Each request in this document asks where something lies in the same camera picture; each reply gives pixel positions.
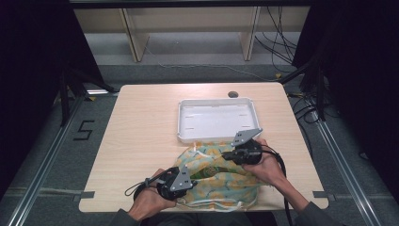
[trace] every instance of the gray carpet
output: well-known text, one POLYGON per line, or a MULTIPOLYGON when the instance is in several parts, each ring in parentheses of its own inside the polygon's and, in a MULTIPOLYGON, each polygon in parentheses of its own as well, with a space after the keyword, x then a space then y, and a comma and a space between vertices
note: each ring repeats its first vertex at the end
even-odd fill
MULTIPOLYGON (((115 88, 126 84, 166 84, 166 83, 206 83, 206 82, 264 82, 275 79, 278 70, 271 65, 231 66, 232 69, 218 67, 165 68, 155 66, 101 66, 104 80, 115 88)), ((293 70, 281 66, 285 71, 293 70)), ((301 77, 285 85, 287 93, 299 92, 301 77)), ((25 222, 25 225, 106 225, 112 214, 83 214, 78 210, 76 194, 84 189, 91 166, 101 143, 107 122, 117 97, 97 97, 94 101, 84 101, 73 119, 56 162, 51 168, 41 193, 25 222), (87 133, 78 133, 82 121, 84 129, 92 130, 88 140, 76 140, 86 137, 87 133)), ((294 105, 299 99, 290 98, 294 105)), ((299 102, 294 111, 305 106, 299 102)), ((12 211, 29 185, 42 158, 50 147, 60 123, 60 104, 56 103, 54 112, 43 127, 35 148, 26 158, 8 193, 0 202, 0 225, 6 225, 12 211)), ((383 225, 395 225, 399 222, 397 203, 390 196, 373 166, 358 156, 361 151, 358 143, 339 116, 334 105, 326 109, 327 125, 336 138, 350 167, 357 176, 360 185, 370 197, 383 225)), ((328 194, 333 194, 336 201, 330 202, 326 211, 347 225, 365 225, 364 220, 351 198, 343 178, 326 143, 321 137, 316 123, 299 121, 311 140, 313 162, 322 184, 328 194)), ((288 225, 283 211, 274 211, 279 225, 288 225)))

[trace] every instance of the person's left hand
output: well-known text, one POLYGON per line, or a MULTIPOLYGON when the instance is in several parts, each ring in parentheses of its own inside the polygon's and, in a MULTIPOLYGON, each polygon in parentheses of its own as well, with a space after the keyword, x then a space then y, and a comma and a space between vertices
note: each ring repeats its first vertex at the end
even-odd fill
MULTIPOLYGON (((159 169, 153 176, 156 176, 163 171, 163 169, 159 169)), ((155 187, 149 187, 143 189, 140 194, 138 194, 128 214, 133 219, 141 221, 144 218, 154 216, 161 210, 174 206, 176 206, 176 201, 169 201, 162 198, 155 187)))

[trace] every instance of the bag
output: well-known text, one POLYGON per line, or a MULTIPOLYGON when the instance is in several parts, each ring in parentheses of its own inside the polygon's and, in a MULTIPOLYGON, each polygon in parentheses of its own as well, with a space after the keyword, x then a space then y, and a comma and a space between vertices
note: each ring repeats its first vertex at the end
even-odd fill
POLYGON ((258 186, 265 184, 221 156, 232 150, 226 143, 195 143, 178 157, 174 167, 186 165, 190 178, 198 182, 178 199, 179 207, 230 212, 247 209, 257 201, 258 186))

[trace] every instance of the rectangular tray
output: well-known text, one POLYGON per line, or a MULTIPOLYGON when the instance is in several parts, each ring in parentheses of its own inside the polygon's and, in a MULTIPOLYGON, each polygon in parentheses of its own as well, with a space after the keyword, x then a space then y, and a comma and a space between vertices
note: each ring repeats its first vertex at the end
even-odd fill
POLYGON ((178 138, 183 143, 230 142, 238 131, 260 128, 249 98, 182 100, 178 138))

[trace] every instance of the hand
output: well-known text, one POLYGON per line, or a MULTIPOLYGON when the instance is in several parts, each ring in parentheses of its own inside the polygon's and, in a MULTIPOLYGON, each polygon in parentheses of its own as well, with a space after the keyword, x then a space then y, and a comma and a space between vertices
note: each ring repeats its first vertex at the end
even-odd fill
MULTIPOLYGON (((163 171, 163 169, 159 169, 153 176, 156 176, 163 171)), ((174 206, 176 206, 176 201, 169 201, 162 198, 155 187, 149 187, 140 192, 128 214, 133 219, 141 221, 144 218, 154 216, 161 212, 161 210, 174 206)))
MULTIPOLYGON (((265 139, 259 138, 256 141, 262 145, 263 150, 270 151, 265 139)), ((263 153, 262 159, 257 165, 243 164, 243 169, 252 172, 259 180, 272 186, 286 181, 276 157, 271 153, 263 153)))

